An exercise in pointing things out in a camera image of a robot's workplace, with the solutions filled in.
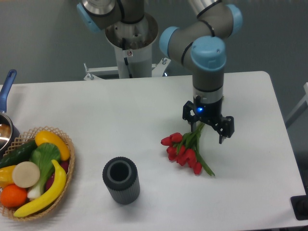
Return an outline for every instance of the tulip bouquet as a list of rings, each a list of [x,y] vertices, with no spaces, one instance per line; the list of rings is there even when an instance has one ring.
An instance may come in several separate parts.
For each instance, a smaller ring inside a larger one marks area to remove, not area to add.
[[[181,166],[187,163],[196,175],[199,175],[203,168],[208,175],[214,176],[215,174],[206,164],[199,152],[199,140],[204,126],[204,123],[200,123],[196,131],[188,132],[184,135],[176,132],[163,138],[161,144],[168,146],[167,153],[170,161],[176,161]]]

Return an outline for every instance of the floor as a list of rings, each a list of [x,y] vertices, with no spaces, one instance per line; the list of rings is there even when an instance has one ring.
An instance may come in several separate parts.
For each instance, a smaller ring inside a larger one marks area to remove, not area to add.
[[[159,24],[159,34],[169,26],[186,27],[196,21],[186,0],[145,2],[146,12]],[[268,72],[286,118],[304,96],[303,85],[308,82],[308,0],[224,2],[237,5],[244,17],[242,30],[225,40],[226,72]],[[16,83],[34,83],[82,81],[83,63],[89,68],[116,66],[113,48],[103,33],[87,30],[77,14],[77,3],[0,0],[1,84],[12,68],[18,71]],[[163,57],[156,42],[153,62]],[[189,74],[176,63],[170,65],[168,73]],[[252,94],[262,94],[262,90]],[[307,130],[308,110],[288,129],[301,173],[308,169]]]

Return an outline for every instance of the woven basket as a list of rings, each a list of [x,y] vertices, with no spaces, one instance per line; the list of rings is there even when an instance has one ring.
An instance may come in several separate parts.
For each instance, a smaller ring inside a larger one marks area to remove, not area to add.
[[[63,198],[63,195],[65,194],[67,187],[68,187],[68,185],[69,185],[69,183],[72,179],[72,174],[73,174],[74,165],[75,165],[74,146],[73,146],[72,140],[68,137],[68,135],[66,133],[64,133],[63,131],[59,130],[58,128],[50,128],[50,127],[34,128],[34,129],[29,130],[28,132],[24,132],[23,134],[19,135],[18,138],[15,138],[14,142],[12,142],[11,146],[8,148],[8,150],[5,152],[4,155],[6,155],[7,153],[10,153],[12,150],[16,149],[20,145],[27,143],[28,141],[34,140],[35,135],[39,131],[42,131],[42,130],[51,131],[51,132],[57,134],[66,143],[66,145],[69,148],[71,156],[70,156],[69,169],[68,169],[68,173],[67,173],[65,188],[64,188],[63,192],[61,193],[61,195],[46,210],[39,211],[37,213],[34,213],[34,214],[29,215],[29,216],[24,217],[24,218],[14,217],[13,214],[16,211],[16,209],[6,208],[0,203],[0,213],[3,216],[8,217],[9,219],[16,220],[16,221],[31,221],[31,220],[35,220],[35,219],[38,219],[38,218],[41,218],[41,217],[47,215],[48,213],[50,213],[52,210],[54,210],[57,207],[57,205],[59,204],[59,202]]]

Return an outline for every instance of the orange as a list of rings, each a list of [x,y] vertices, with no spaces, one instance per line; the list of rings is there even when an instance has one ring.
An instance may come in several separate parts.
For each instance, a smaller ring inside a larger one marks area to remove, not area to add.
[[[26,189],[15,184],[6,186],[0,194],[0,202],[7,208],[22,206],[27,199]]]

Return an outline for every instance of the cucumber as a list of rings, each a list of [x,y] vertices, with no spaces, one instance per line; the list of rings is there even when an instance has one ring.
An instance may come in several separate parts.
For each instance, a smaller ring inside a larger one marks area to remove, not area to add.
[[[17,165],[24,161],[29,161],[31,153],[37,148],[35,140],[20,145],[0,160],[0,168]]]

